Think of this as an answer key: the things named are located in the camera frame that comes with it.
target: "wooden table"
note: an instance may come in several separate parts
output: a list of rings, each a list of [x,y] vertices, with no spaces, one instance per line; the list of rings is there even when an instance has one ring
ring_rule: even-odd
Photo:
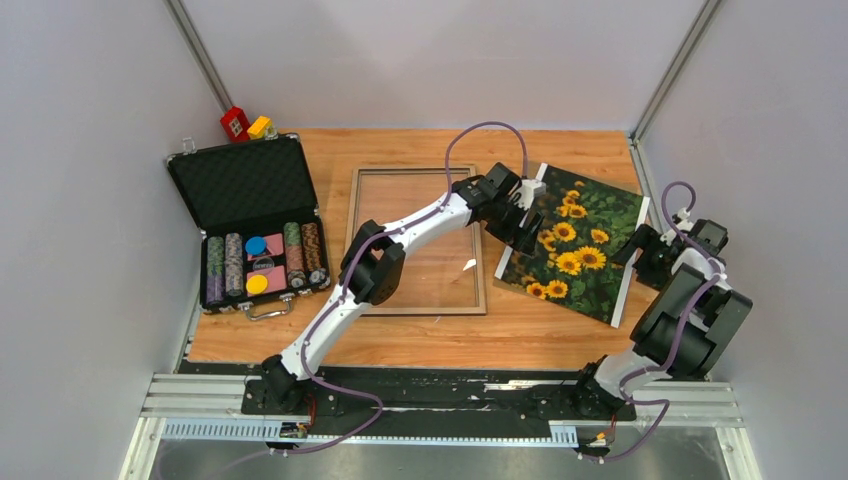
[[[330,262],[338,275],[344,254],[351,176],[365,165],[433,165],[444,162],[455,130],[296,129],[303,140],[321,216]],[[531,162],[547,162],[613,184],[639,188],[621,132],[523,132]],[[454,148],[452,161],[474,164],[486,173],[497,161],[518,171],[521,149],[502,130],[467,135]],[[433,199],[422,199],[422,206]],[[635,322],[655,296],[632,283],[621,328],[615,329],[571,310],[495,287],[494,271],[503,244],[483,234],[488,295],[485,316],[364,317],[345,333],[325,359],[334,365],[579,369],[630,342]],[[298,298],[284,317],[248,321],[241,312],[202,315],[189,360],[258,363],[279,353],[312,320],[327,292]],[[274,303],[257,308],[281,308]]]

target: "gray wall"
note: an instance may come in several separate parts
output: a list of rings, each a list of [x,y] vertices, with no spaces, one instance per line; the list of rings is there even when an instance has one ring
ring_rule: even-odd
[[[728,0],[646,143],[656,184],[730,229],[754,310],[715,373],[769,479],[844,478],[846,24],[840,0]]]
[[[162,158],[220,111],[160,1],[3,2],[0,59],[0,478],[114,478],[199,263]]]
[[[702,0],[185,0],[279,125],[630,129]]]

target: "sunflower poster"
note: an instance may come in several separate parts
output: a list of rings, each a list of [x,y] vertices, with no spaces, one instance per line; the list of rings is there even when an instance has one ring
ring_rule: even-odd
[[[534,205],[545,216],[535,253],[507,248],[495,276],[618,328],[632,267],[610,258],[645,221],[650,199],[547,164],[536,178],[547,194]]]

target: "red toy block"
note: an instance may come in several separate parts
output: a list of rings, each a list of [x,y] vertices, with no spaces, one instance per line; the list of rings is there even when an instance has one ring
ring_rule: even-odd
[[[238,107],[229,109],[221,117],[221,126],[224,127],[224,131],[227,132],[227,136],[230,137],[230,141],[233,143],[250,140],[250,135],[247,133],[247,129],[250,128],[250,122],[247,121],[247,115],[245,115],[244,110]]]

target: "blue round object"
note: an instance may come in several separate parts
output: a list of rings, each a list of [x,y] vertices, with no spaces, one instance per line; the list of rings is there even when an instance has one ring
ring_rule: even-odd
[[[251,237],[247,243],[244,244],[244,249],[250,255],[262,255],[265,251],[265,247],[267,243],[265,239],[262,237]]]

